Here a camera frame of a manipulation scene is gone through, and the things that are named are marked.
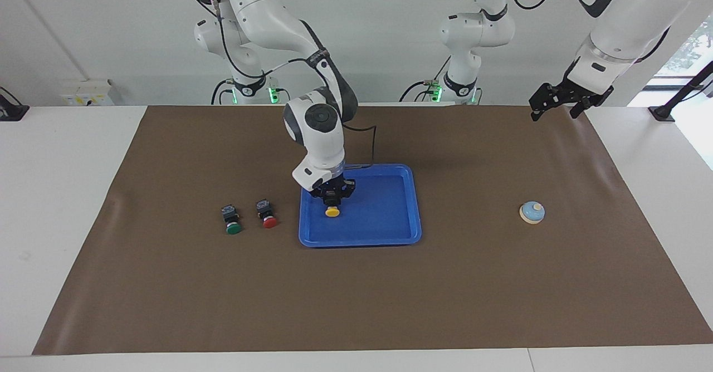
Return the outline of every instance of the brown paper sheet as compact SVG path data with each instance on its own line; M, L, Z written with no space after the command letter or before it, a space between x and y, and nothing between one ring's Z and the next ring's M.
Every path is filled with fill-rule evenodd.
M281 111L149 108L34 354L713 342L585 116L361 109L377 161L413 169L423 239L320 250L297 240L304 152ZM347 131L348 160L370 140ZM265 197L273 230L253 211ZM541 225L520 219L528 200Z

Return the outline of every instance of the cable connector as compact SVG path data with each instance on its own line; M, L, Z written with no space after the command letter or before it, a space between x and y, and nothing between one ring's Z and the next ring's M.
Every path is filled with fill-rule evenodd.
M211 0L211 4L216 10L216 17L221 18L221 3L218 0Z

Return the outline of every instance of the green button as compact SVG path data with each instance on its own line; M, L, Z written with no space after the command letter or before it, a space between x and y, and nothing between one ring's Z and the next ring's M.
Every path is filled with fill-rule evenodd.
M237 223L229 224L227 226L227 228L225 228L225 232L227 232L228 234L237 234L237 233L240 233L241 231L242 231L242 226Z

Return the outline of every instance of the blue tray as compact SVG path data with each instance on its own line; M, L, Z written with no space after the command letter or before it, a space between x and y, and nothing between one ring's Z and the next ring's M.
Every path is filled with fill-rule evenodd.
M346 170L356 190L341 215L329 218L319 198L302 190L300 242L310 248L410 245L421 239L413 173L405 164L375 164Z

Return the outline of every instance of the robotic arm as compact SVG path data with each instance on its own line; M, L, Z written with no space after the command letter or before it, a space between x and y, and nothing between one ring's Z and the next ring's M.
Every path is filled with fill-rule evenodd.
M543 84L530 98L532 119L565 103L574 103L577 118L601 106L616 78L642 60L651 43L663 40L667 28L692 0L579 0L597 24L558 85Z
M481 57L477 47L499 47L515 36L515 21L507 13L507 0L473 0L477 13L451 15L441 25L441 42L451 51L451 64L441 77L441 100L473 101Z
M303 188L314 197L319 197L330 209L329 216L337 216L337 205L341 199L349 197L355 184L344 179L344 132L342 123L351 120L357 111L357 98L349 84L336 69L329 51L319 42L318 37L306 22L296 19L288 11L282 0L200 0L212 4L223 14L226 46L235 48L235 65L240 70L233 73L234 80L254 92L265 84L265 73L260 68L257 55L242 47L252 42L260 47L291 50L300 53L302 60L324 81L324 86L287 103L284 111L285 126L291 138L304 146L305 159L292 172ZM203 37L214 34L214 27L206 22L207 30L198 25L196 35ZM211 52L227 58L224 49L216 48L216 38L206 44Z

